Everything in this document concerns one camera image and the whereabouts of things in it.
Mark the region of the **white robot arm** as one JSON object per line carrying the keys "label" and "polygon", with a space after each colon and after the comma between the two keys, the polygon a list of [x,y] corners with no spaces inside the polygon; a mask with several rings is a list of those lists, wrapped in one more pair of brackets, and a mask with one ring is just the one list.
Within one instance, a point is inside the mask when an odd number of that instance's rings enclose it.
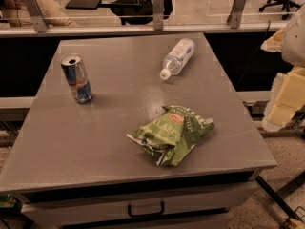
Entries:
{"label": "white robot arm", "polygon": [[305,4],[291,17],[282,38],[282,59],[305,67]]}

